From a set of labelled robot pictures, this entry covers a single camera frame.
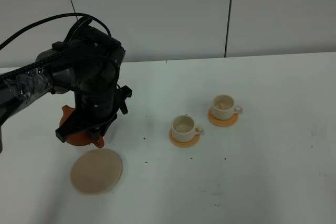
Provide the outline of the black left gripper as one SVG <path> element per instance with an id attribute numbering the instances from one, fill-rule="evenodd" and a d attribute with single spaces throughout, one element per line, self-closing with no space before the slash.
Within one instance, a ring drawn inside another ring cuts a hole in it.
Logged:
<path id="1" fill-rule="evenodd" d="M 128 86 L 117 86 L 100 96 L 77 95 L 75 112 L 56 129 L 57 138 L 64 143 L 79 133 L 79 139 L 87 143 L 103 143 L 103 136 L 117 119 L 117 113 L 128 113 L 125 101 L 130 97 Z"/>

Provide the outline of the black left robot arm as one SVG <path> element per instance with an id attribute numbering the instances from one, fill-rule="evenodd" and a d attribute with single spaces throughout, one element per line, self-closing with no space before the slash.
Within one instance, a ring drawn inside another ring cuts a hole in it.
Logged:
<path id="1" fill-rule="evenodd" d="M 118 112 L 127 114 L 125 101 L 132 95 L 118 85 L 124 56 L 118 40 L 80 19 L 34 63 L 1 75 L 1 122 L 47 93 L 72 91 L 75 106 L 63 107 L 56 137 L 74 146 L 103 147 L 103 136 Z"/>

